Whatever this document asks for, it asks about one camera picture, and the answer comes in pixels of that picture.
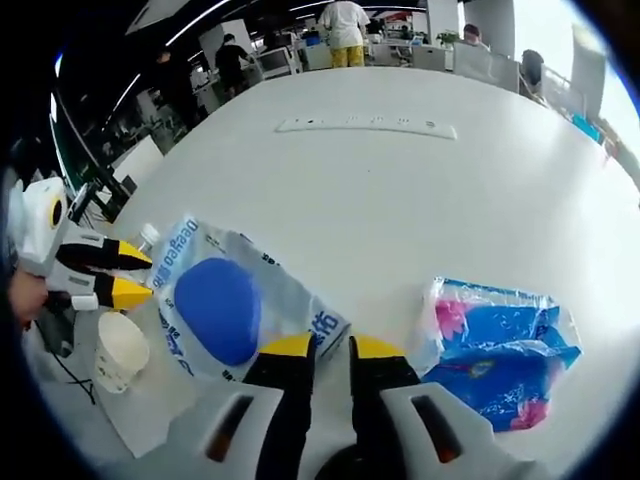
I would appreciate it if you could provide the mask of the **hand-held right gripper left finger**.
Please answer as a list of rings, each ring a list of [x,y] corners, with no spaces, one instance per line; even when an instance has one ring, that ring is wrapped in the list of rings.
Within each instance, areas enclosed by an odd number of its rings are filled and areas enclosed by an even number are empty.
[[[276,340],[241,382],[224,382],[172,423],[168,479],[296,479],[311,425],[314,335]]]

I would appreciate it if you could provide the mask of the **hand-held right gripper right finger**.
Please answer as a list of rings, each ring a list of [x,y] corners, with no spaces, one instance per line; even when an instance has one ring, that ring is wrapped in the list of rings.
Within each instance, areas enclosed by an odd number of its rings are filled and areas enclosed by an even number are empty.
[[[437,383],[422,383],[403,352],[349,339],[352,424],[368,479],[545,479],[547,468],[497,443],[488,420]]]

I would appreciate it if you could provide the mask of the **person's left hand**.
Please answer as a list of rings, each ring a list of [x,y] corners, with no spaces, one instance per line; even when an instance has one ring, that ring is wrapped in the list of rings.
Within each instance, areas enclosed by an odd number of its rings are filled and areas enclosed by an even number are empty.
[[[48,289],[43,278],[20,269],[15,271],[9,285],[9,301],[19,321],[34,320],[47,297]]]

